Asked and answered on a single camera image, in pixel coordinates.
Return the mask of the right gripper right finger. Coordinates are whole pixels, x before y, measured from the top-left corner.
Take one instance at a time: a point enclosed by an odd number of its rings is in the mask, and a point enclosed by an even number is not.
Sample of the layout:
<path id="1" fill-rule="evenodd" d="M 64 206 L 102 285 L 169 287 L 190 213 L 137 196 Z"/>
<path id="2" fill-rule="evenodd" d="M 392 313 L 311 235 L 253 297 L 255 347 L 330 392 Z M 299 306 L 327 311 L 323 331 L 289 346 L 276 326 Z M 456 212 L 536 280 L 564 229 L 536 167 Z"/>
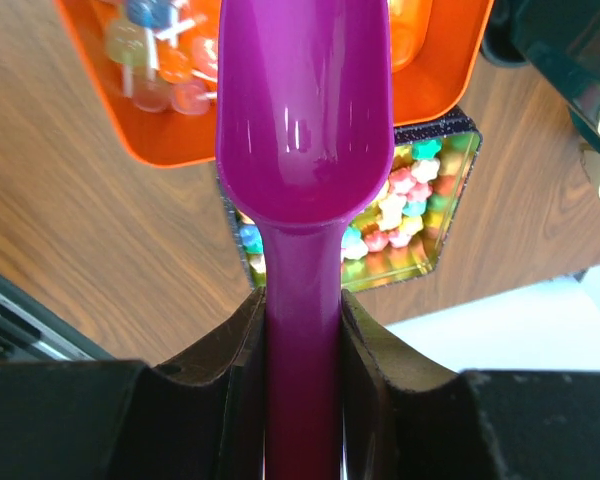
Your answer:
<path id="1" fill-rule="evenodd" d="M 600 372 L 453 372 L 342 295 L 352 479 L 600 479 Z"/>

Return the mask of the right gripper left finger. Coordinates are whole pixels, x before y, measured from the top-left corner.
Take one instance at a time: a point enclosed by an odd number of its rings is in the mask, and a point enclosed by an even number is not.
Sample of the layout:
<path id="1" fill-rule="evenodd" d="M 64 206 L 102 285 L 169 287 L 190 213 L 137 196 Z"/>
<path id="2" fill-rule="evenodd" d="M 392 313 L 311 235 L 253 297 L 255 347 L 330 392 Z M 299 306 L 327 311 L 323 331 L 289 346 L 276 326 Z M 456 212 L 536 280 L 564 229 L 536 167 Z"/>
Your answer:
<path id="1" fill-rule="evenodd" d="M 0 362 L 0 479 L 260 478 L 264 306 L 157 366 Z"/>

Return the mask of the star candy tin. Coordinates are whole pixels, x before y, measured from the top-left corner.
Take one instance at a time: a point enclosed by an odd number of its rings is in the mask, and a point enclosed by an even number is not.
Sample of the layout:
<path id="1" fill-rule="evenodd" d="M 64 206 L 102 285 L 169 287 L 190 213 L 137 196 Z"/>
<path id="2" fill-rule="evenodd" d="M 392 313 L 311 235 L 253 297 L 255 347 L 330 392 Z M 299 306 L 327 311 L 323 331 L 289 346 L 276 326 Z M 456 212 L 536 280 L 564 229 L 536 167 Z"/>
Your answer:
<path id="1" fill-rule="evenodd" d="M 482 135 L 459 107 L 397 127 L 388 178 L 346 228 L 341 280 L 358 292 L 432 272 L 480 151 Z"/>

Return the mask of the purple plastic scoop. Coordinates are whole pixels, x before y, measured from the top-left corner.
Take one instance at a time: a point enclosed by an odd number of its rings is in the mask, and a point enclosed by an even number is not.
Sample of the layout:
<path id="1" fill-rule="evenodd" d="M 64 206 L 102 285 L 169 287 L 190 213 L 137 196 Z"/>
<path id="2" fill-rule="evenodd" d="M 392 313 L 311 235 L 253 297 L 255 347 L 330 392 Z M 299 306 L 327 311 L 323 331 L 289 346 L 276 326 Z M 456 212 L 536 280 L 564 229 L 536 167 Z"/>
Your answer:
<path id="1" fill-rule="evenodd" d="M 341 241 L 394 149 L 384 1 L 226 1 L 216 163 L 266 265 L 265 475 L 336 479 Z"/>

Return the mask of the orange plastic candy box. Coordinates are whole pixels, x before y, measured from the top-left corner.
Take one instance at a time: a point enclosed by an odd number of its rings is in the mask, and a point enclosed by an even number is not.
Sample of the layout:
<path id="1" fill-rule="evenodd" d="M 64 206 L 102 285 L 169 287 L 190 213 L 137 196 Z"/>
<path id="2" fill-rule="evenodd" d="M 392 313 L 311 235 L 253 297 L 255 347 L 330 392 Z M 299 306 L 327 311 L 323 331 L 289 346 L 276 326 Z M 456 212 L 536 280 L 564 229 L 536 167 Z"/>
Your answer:
<path id="1" fill-rule="evenodd" d="M 214 110 L 201 116 L 149 113 L 122 96 L 120 69 L 104 52 L 103 31 L 116 15 L 114 6 L 102 1 L 58 1 L 55 7 L 130 155 L 159 168 L 213 160 Z M 392 76 L 395 126 L 435 120 L 458 104 L 469 85 L 491 9 L 489 1 L 433 3 L 422 48 Z"/>

